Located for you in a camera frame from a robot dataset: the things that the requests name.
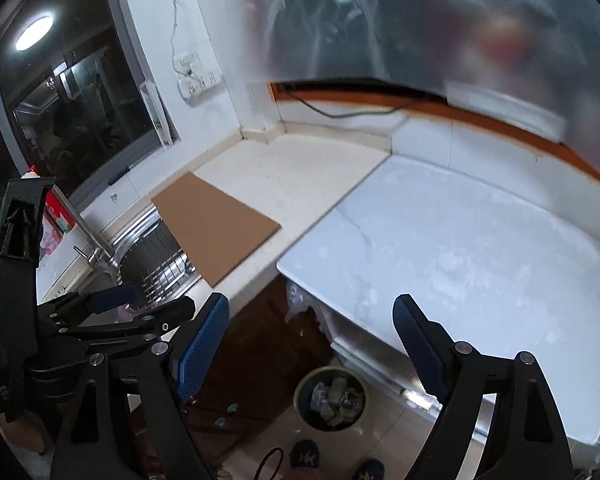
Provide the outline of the round trash bin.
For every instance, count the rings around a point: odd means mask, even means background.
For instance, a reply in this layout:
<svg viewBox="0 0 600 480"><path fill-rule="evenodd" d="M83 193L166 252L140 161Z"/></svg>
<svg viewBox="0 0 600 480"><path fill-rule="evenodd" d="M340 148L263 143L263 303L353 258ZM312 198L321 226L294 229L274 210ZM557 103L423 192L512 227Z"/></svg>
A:
<svg viewBox="0 0 600 480"><path fill-rule="evenodd" d="M323 434L350 430L362 422L370 400L358 375L341 366L312 370L294 390L294 410L309 427Z"/></svg>

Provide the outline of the steel faucet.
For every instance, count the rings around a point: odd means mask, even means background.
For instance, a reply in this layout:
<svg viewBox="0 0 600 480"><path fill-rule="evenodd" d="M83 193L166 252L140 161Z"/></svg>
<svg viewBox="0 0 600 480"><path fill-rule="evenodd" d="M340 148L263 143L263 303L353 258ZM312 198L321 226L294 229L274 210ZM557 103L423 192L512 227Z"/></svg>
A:
<svg viewBox="0 0 600 480"><path fill-rule="evenodd" d="M108 243L99 233L94 231L81 216L79 211L70 202L67 196L57 185L53 187L53 193L65 208L69 216L73 218L76 226L83 232L91 245L92 251L87 254L78 246L74 250L85 260L88 266L99 273L107 274L115 282L118 279L118 264L114 261L114 246Z"/></svg>

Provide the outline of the red dish soap bottle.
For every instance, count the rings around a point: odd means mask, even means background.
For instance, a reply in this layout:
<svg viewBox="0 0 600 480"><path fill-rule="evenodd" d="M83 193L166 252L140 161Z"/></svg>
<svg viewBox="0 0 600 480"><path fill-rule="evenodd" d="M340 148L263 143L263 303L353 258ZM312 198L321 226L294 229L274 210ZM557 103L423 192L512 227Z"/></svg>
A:
<svg viewBox="0 0 600 480"><path fill-rule="evenodd" d="M59 247L64 236L76 226L76 220L61 201L61 192L56 186L46 194L42 225L40 246L44 256L50 256Z"/></svg>

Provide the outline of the steel sink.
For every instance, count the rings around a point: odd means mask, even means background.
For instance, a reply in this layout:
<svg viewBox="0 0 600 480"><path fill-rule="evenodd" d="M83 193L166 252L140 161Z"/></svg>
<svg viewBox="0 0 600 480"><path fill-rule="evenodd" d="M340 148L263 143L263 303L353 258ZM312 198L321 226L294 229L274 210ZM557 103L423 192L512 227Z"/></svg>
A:
<svg viewBox="0 0 600 480"><path fill-rule="evenodd" d="M131 220L113 240L114 261L118 264L118 279L92 270L76 253L76 262L64 273L49 292L54 299L67 292L99 292L109 287L131 283L144 296L131 311L148 310L183 296L201 280L154 206L143 210Z"/></svg>

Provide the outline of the brown cardboard sheet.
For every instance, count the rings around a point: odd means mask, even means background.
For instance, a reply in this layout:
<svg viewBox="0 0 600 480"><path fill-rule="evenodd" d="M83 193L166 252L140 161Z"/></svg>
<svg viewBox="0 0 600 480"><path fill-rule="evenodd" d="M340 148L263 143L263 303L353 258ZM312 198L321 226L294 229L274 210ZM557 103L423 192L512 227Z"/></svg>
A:
<svg viewBox="0 0 600 480"><path fill-rule="evenodd" d="M276 221L191 172L152 202L190 262L212 287L280 230Z"/></svg>

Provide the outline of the dark window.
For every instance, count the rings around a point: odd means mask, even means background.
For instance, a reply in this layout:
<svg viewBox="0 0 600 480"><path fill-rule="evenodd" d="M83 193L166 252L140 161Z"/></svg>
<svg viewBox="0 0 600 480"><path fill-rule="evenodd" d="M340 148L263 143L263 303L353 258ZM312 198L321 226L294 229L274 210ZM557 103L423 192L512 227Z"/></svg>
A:
<svg viewBox="0 0 600 480"><path fill-rule="evenodd" d="M126 0L5 2L0 131L78 209L176 141Z"/></svg>

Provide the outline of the white wall socket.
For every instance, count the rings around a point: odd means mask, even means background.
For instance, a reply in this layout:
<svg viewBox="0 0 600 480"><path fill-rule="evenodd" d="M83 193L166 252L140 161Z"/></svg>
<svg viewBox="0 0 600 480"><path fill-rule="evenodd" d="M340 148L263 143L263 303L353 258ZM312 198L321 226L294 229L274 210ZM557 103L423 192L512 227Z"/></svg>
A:
<svg viewBox="0 0 600 480"><path fill-rule="evenodd" d="M188 105L203 99L223 82L220 66L212 54L192 52L177 55L172 67L178 77L178 92Z"/></svg>

